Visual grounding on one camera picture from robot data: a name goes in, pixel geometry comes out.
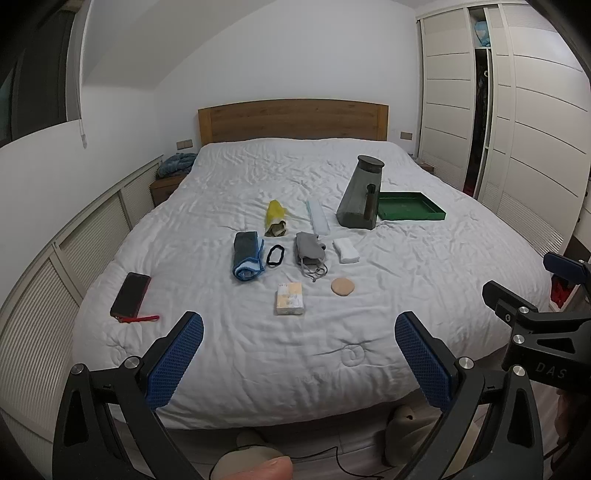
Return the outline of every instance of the screw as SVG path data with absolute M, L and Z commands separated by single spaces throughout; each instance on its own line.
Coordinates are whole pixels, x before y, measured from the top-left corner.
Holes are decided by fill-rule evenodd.
M 72 375 L 80 375 L 84 371 L 84 364 L 76 364 L 72 368 L 70 368 L 70 373 Z
M 462 367 L 465 370 L 470 370 L 471 368 L 474 368 L 474 361 L 466 356 L 460 358 L 459 364 L 460 367 Z
M 130 356 L 129 358 L 125 359 L 123 365 L 125 368 L 133 369 L 139 365 L 139 358 L 136 356 Z
M 515 375 L 517 375 L 518 377 L 524 377 L 525 376 L 525 368 L 523 368 L 521 365 L 516 365 L 513 367 L 513 373 Z

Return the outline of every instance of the bed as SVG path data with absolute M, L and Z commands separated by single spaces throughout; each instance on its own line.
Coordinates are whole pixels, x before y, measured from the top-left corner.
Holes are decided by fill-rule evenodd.
M 456 355 L 478 359 L 505 345 L 510 329 L 482 302 L 482 286 L 496 280 L 542 308 L 550 275 L 541 257 L 487 208 L 383 141 L 387 108 L 357 104 L 268 100 L 199 112 L 204 147 L 195 166 L 88 290 L 74 326 L 74 361 L 114 367 L 142 355 L 185 311 L 199 312 L 204 341 L 159 414 L 169 428 L 222 429 L 320 419 L 415 390 L 394 340 L 394 321 L 407 310 Z M 360 154 L 385 163 L 382 190 L 423 192 L 446 219 L 378 221 L 372 231 L 338 225 L 335 211 Z M 331 230 L 322 239 L 329 273 L 316 283 L 293 258 L 295 234 L 311 232 L 305 201 L 312 196 Z M 288 234 L 267 239 L 266 251 L 281 244 L 285 260 L 240 283 L 231 273 L 234 236 L 262 234 L 273 199 L 288 210 Z M 332 239 L 344 236 L 359 263 L 339 264 Z M 109 316 L 130 271 L 152 277 L 139 313 L 159 321 L 121 324 Z M 343 276 L 356 284 L 345 298 L 330 289 Z M 277 285 L 291 281 L 303 283 L 306 312 L 276 316 Z

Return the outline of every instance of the finger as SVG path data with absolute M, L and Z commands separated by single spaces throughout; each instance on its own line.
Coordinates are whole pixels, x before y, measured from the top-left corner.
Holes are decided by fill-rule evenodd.
M 291 480 L 293 465 L 289 457 L 279 457 L 258 465 L 248 472 L 229 475 L 223 480 Z

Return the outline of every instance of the glass pitcher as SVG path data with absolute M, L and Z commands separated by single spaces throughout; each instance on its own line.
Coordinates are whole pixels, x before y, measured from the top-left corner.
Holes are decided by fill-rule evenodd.
M 360 155 L 345 195 L 336 211 L 336 219 L 347 228 L 373 230 L 378 218 L 378 197 L 384 162 Z

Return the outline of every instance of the wooden nightstand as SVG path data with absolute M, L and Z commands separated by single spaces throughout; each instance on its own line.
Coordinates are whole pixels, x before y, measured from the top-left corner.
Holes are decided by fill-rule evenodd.
M 185 177 L 186 175 L 175 175 L 174 177 L 168 177 L 153 182 L 153 184 L 150 185 L 150 192 L 152 193 L 154 206 L 157 207 L 162 202 L 168 200 L 168 197 L 173 194 Z
M 435 167 L 433 165 L 429 165 L 427 162 L 419 162 L 418 166 L 421 167 L 424 171 L 428 171 L 431 175 L 435 174 Z

